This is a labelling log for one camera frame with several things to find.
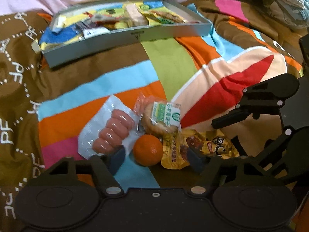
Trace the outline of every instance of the orange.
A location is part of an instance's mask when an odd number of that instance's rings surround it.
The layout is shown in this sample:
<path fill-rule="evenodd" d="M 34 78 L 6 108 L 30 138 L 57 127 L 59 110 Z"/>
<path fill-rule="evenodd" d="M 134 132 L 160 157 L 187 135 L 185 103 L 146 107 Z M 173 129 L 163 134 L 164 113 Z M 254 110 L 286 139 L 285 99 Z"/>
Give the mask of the orange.
<path fill-rule="evenodd" d="M 153 166 L 161 161 L 163 146 L 157 137 L 145 134 L 135 142 L 133 155 L 137 163 L 145 167 Z"/>

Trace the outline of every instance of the colorful striped blanket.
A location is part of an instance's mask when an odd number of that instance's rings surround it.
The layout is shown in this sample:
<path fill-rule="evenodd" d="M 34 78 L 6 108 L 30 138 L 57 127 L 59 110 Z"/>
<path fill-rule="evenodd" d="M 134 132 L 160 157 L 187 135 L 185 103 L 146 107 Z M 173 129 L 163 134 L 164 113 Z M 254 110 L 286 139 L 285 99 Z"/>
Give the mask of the colorful striped blanket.
<path fill-rule="evenodd" d="M 234 108 L 245 87 L 302 66 L 276 42 L 278 34 L 249 4 L 194 0 L 193 11 L 212 23 L 208 36 L 163 39 L 121 46 L 51 71 L 31 49 L 47 22 L 37 13 L 0 21 L 0 231 L 22 227 L 13 201 L 27 180 L 64 156 L 83 159 L 77 138 L 114 94 L 133 108 L 154 95 L 181 104 L 181 126 L 212 130 L 211 120 Z M 223 128 L 255 156 L 281 132 L 277 116 L 262 115 Z M 129 187 L 188 187 L 198 179 L 190 167 L 141 167 L 126 158 L 115 178 Z"/>

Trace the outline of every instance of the gray tray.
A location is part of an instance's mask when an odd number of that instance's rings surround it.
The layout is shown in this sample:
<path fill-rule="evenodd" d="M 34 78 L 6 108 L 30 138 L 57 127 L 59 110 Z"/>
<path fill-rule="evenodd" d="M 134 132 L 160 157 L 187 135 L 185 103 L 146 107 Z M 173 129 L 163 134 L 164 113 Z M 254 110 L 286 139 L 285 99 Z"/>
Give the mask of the gray tray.
<path fill-rule="evenodd" d="M 102 8 L 104 4 L 137 1 L 162 1 L 163 5 L 188 21 L 200 21 L 200 23 L 164 24 L 159 26 L 140 26 L 126 29 L 113 30 L 110 33 L 96 35 L 91 38 L 82 38 L 68 45 L 59 45 L 42 51 L 49 66 L 68 63 L 78 58 L 104 51 L 113 47 L 133 44 L 137 42 L 174 38 L 208 35 L 211 23 L 197 13 L 172 0 L 99 0 L 76 4 L 66 10 L 55 14 L 50 28 L 54 26 L 60 15 L 73 16 L 90 9 Z"/>

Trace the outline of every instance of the green label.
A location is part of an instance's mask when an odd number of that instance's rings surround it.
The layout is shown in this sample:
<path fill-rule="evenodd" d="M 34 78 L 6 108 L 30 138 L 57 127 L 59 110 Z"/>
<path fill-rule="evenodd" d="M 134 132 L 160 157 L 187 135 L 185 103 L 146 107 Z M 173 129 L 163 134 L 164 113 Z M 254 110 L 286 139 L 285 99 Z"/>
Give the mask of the green label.
<path fill-rule="evenodd" d="M 165 104 L 159 104 L 157 108 L 157 121 L 164 122 L 164 114 L 165 114 Z"/>
<path fill-rule="evenodd" d="M 161 24 L 171 24 L 171 23 L 174 23 L 173 21 L 168 20 L 168 19 L 163 18 L 163 17 L 157 17 L 157 19 L 159 20 L 159 22 L 160 22 Z"/>
<path fill-rule="evenodd" d="M 180 114 L 179 113 L 173 113 L 172 118 L 178 122 L 180 122 Z"/>

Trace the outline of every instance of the pink stripe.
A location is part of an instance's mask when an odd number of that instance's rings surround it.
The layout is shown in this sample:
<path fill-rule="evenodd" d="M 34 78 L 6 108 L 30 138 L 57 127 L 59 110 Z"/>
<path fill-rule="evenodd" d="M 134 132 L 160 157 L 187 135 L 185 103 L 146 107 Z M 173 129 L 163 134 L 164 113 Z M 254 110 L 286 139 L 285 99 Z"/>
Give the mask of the pink stripe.
<path fill-rule="evenodd" d="M 233 16 L 244 22 L 249 23 L 249 20 L 245 17 L 242 9 L 241 2 L 236 0 L 215 0 L 216 6 L 220 12 L 226 15 Z"/>
<path fill-rule="evenodd" d="M 58 141 L 52 145 L 42 148 L 42 155 L 45 162 L 45 168 L 49 168 L 65 156 L 72 156 L 74 160 L 84 160 L 77 152 L 77 136 Z"/>

